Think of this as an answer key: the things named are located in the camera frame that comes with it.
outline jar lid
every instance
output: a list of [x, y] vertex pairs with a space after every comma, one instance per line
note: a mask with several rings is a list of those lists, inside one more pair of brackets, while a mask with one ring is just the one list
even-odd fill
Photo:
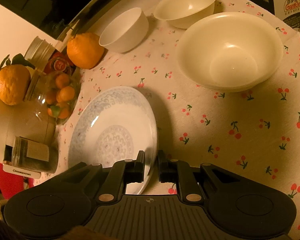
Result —
[[26, 51], [25, 59], [33, 64], [38, 71], [43, 72], [54, 51], [55, 48], [50, 43], [37, 36]]

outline cherry print tablecloth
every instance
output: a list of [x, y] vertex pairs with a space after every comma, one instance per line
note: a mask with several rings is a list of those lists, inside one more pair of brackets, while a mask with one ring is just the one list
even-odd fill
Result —
[[[142, 44], [126, 54], [107, 52], [97, 67], [81, 72], [74, 113], [57, 128], [56, 174], [67, 169], [72, 132], [90, 100], [108, 88], [131, 86], [151, 104], [159, 149], [191, 166], [210, 162], [286, 193], [298, 210], [290, 236], [299, 239], [300, 33], [248, 0], [217, 0], [215, 12], [240, 11], [260, 17], [277, 30], [284, 44], [282, 64], [269, 80], [248, 91], [225, 93], [183, 76], [175, 50], [184, 30], [156, 20], [153, 10], [146, 12], [150, 30]], [[35, 184], [51, 176], [43, 174]], [[159, 183], [154, 171], [144, 193], [175, 194], [176, 189], [171, 183]]]

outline large bowl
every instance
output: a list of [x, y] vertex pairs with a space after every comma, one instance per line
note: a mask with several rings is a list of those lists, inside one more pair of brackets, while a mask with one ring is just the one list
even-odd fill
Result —
[[216, 90], [243, 91], [278, 68], [283, 44], [276, 30], [256, 16], [224, 12], [192, 25], [179, 40], [177, 61], [195, 83]]
[[149, 22], [141, 8], [132, 8], [115, 18], [100, 35], [99, 44], [118, 53], [136, 47], [146, 36]]
[[195, 22], [213, 14], [215, 0], [162, 0], [154, 17], [171, 25], [187, 29]]

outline red fabric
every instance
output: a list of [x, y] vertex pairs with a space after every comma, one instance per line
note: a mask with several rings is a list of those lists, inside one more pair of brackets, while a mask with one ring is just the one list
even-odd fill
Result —
[[23, 190], [23, 177], [3, 171], [2, 163], [0, 163], [0, 190], [5, 199]]

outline glass jar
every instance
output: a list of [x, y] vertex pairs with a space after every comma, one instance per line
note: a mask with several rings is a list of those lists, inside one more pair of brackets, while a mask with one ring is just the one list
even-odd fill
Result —
[[46, 74], [53, 71], [62, 71], [72, 75], [76, 68], [67, 54], [62, 54], [38, 36], [34, 38], [26, 51], [25, 59], [34, 65], [38, 71]]
[[39, 119], [49, 115], [56, 123], [65, 124], [72, 114], [79, 95], [79, 85], [70, 75], [53, 71], [49, 74], [34, 71], [25, 101], [36, 101], [34, 113]]
[[55, 173], [58, 167], [58, 151], [54, 147], [23, 137], [15, 138], [11, 164], [30, 171]]

